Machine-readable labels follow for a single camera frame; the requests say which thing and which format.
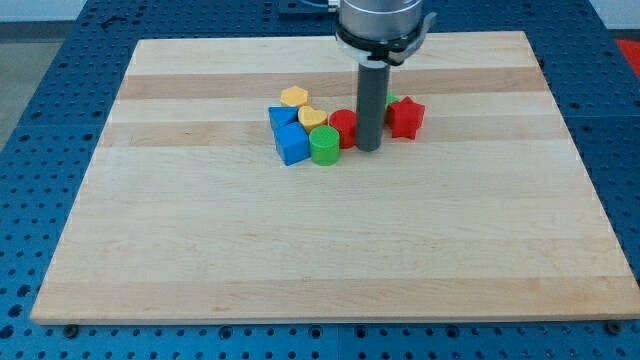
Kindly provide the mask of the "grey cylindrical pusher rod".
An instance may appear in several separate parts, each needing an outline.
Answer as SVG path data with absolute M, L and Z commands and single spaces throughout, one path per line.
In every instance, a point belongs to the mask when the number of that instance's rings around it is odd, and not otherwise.
M 360 65 L 357 85 L 356 146 L 372 152 L 381 145 L 390 67 L 369 68 Z

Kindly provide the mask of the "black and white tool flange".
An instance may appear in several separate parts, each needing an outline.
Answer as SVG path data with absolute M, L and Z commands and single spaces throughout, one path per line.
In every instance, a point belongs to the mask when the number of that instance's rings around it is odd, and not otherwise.
M 370 40 L 350 33 L 340 23 L 336 27 L 338 47 L 365 67 L 400 66 L 423 45 L 426 34 L 436 23 L 437 14 L 428 13 L 407 35 L 396 39 Z

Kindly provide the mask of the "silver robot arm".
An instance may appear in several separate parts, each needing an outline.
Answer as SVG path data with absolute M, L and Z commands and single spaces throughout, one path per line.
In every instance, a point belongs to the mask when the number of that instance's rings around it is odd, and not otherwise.
M 344 0 L 336 25 L 338 46 L 358 64 L 356 147 L 381 146 L 390 69 L 402 65 L 422 46 L 436 22 L 422 0 Z

